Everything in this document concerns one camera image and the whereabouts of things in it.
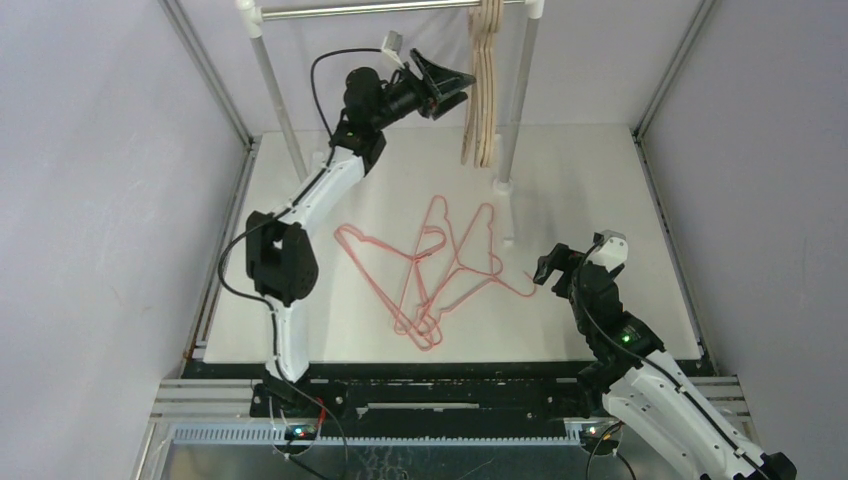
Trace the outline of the beige plastic hanger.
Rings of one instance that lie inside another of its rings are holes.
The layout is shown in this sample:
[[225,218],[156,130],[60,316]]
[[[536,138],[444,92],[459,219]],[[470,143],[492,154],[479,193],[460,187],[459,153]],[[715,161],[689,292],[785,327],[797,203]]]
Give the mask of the beige plastic hanger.
[[460,162],[462,165],[470,164],[472,167],[478,166],[477,140],[478,140],[478,123],[480,122],[478,113],[478,83],[481,75],[481,49],[482,49],[482,8],[471,7],[468,11],[468,36],[470,47],[470,73],[475,77],[475,83],[468,88],[468,102],[465,112],[465,123],[461,147]]
[[496,134],[496,100],[494,72],[494,37],[501,25],[499,1],[481,1],[469,12],[469,33],[472,38],[472,67],[476,83],[472,88],[474,113],[470,126],[474,148],[473,165],[488,168],[494,151]]
[[481,8],[482,49],[480,53],[483,79],[480,87],[482,123],[479,164],[481,168],[489,168],[493,158],[497,123],[497,86],[494,47],[496,35],[502,25],[504,7],[502,1],[483,1]]

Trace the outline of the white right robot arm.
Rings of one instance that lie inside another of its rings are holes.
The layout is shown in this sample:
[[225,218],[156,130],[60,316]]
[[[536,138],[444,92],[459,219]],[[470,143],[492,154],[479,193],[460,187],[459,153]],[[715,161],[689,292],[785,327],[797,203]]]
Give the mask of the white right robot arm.
[[587,252],[558,243],[539,258],[533,281],[561,276],[553,293],[569,301],[577,331],[595,357],[578,375],[578,402],[631,428],[687,479],[794,479],[782,452],[769,454],[733,426],[686,376],[658,335],[627,311],[616,284],[625,239],[598,234]]

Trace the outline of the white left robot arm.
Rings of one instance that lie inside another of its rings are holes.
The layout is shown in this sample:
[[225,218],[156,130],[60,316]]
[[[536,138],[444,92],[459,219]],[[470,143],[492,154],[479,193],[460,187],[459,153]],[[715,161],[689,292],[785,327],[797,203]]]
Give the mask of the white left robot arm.
[[371,67],[345,79],[343,107],[329,135],[330,153],[278,213],[254,211],[246,222],[246,274],[272,316],[269,373],[281,382],[274,404],[290,417],[311,407],[301,383],[309,368],[307,317],[302,301],[313,291],[319,264],[310,239],[316,226],[374,168],[386,147],[384,131],[416,113],[437,120],[468,99],[476,78],[438,65],[412,49],[410,59],[384,78]]

